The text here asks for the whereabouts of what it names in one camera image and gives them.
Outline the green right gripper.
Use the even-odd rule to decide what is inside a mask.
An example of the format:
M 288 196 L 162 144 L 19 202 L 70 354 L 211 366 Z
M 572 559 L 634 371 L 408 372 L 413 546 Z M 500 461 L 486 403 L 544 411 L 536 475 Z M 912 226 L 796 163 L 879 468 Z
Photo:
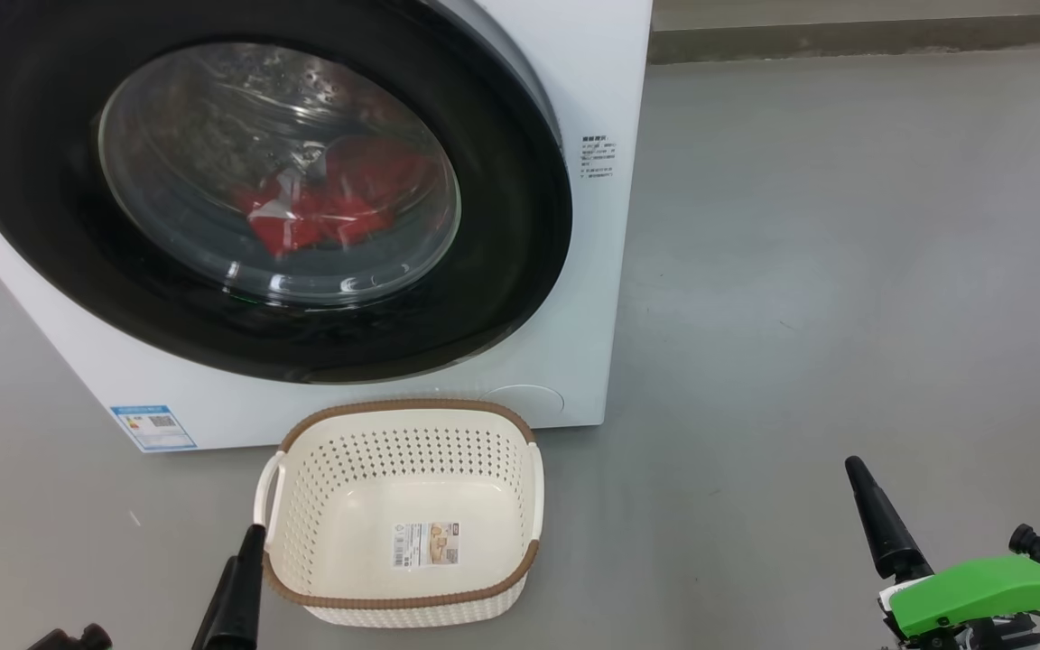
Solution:
M 900 649 L 1036 649 L 1040 563 L 1022 555 L 933 569 L 858 456 L 846 458 L 856 510 L 880 579 L 877 597 Z

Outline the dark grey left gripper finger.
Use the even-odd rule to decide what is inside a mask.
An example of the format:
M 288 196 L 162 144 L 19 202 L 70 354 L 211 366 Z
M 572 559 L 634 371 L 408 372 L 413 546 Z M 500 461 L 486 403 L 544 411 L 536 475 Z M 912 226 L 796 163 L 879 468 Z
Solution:
M 224 600 L 228 594 L 228 589 L 230 589 L 230 583 L 232 577 L 234 577 L 237 566 L 237 557 L 231 556 L 227 558 L 227 563 L 224 564 L 223 571 L 220 573 L 218 584 L 216 584 L 213 597 L 207 609 L 205 612 L 205 617 L 203 617 L 201 624 L 198 629 L 197 636 L 193 643 L 191 643 L 191 650 L 202 650 L 206 649 L 211 634 L 213 634 L 216 626 L 218 625 L 218 619 L 220 617 L 220 612 L 224 606 Z
M 263 595 L 265 528 L 251 525 L 242 546 L 228 558 L 213 614 L 215 649 L 255 649 Z

